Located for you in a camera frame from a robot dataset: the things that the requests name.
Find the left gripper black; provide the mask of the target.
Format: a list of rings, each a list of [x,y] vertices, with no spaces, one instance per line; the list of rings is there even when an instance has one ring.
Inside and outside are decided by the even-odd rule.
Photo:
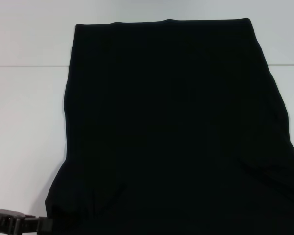
[[[22,235],[23,233],[52,233],[53,219],[26,215],[17,211],[0,209],[0,233]]]

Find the black shirt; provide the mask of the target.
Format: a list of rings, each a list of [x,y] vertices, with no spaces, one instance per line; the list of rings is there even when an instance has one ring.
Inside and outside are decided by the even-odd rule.
[[[77,24],[52,235],[294,235],[289,117],[250,19]]]

